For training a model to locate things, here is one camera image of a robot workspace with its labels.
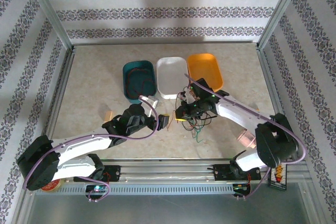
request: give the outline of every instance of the patterned wallpaper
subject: patterned wallpaper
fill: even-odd
[[[264,48],[328,223],[336,222],[335,20],[335,0],[291,0]]]
[[[16,159],[39,136],[65,48],[37,0],[0,0],[0,223],[10,223],[23,178]]]
[[[50,0],[74,44],[146,38],[256,42],[278,0]]]

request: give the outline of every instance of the beige tabletop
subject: beige tabletop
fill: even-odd
[[[224,86],[222,90],[237,100],[267,114],[274,114],[255,44],[171,44],[77,46],[66,92],[53,138],[90,132],[101,126],[106,111],[122,114],[130,102],[123,94],[122,67],[135,60],[153,63],[163,57],[187,58],[192,54],[216,56]],[[160,99],[158,114],[170,114],[175,100]],[[200,143],[181,123],[173,121],[146,140],[126,141],[102,151],[100,158],[231,158],[245,148],[236,138],[242,127],[226,118],[215,118],[199,134]],[[148,135],[142,129],[134,137]]]

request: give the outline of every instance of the small wooden block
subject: small wooden block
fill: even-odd
[[[104,119],[104,122],[109,122],[112,120],[112,117],[113,116],[113,112],[111,110],[107,111],[106,114],[105,114],[105,119]]]

